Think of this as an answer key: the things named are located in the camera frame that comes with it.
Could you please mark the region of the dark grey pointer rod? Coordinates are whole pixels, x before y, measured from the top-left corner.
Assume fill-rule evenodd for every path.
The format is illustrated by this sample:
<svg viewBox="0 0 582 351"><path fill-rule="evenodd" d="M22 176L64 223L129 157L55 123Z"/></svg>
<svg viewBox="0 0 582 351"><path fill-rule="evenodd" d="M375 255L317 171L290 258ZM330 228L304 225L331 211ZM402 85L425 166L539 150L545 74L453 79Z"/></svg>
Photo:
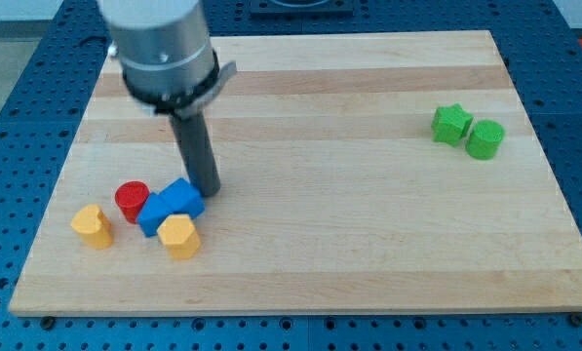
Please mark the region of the dark grey pointer rod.
<svg viewBox="0 0 582 351"><path fill-rule="evenodd" d="M170 121L190 183L202 197L214 196L221 182L204 115L184 117L173 113Z"/></svg>

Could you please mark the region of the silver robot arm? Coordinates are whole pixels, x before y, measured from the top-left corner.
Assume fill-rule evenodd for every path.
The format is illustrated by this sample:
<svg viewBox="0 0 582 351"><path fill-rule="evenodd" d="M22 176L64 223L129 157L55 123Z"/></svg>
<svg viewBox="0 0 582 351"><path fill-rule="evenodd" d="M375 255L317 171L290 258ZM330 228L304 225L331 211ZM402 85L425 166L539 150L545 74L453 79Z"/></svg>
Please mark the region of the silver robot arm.
<svg viewBox="0 0 582 351"><path fill-rule="evenodd" d="M237 73L220 64L199 0L98 0L130 95L168 114L190 182L221 188L204 109Z"/></svg>

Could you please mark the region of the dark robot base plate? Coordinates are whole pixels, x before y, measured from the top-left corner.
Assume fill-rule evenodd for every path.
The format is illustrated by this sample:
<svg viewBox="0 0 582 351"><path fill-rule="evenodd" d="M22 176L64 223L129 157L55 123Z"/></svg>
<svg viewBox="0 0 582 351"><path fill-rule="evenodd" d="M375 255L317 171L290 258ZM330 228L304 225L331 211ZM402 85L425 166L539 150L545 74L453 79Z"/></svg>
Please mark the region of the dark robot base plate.
<svg viewBox="0 0 582 351"><path fill-rule="evenodd" d="M354 12L354 0L251 0L250 15L257 18L301 15L343 15Z"/></svg>

